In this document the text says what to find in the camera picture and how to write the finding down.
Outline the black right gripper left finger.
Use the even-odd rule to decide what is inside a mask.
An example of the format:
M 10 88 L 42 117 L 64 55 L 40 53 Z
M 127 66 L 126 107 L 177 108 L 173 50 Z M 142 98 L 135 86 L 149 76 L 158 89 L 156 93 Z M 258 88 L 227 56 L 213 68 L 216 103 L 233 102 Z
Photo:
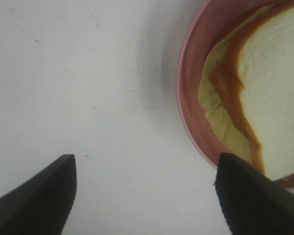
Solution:
M 64 154 L 0 197 L 0 235 L 60 235 L 76 191 L 75 156 Z

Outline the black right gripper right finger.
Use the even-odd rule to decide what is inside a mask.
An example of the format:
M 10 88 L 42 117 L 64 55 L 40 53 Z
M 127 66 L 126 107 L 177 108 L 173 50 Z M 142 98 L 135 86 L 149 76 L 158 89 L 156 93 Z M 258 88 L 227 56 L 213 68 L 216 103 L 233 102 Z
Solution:
M 221 153 L 215 189 L 233 235 L 294 235 L 294 194 L 231 153 Z

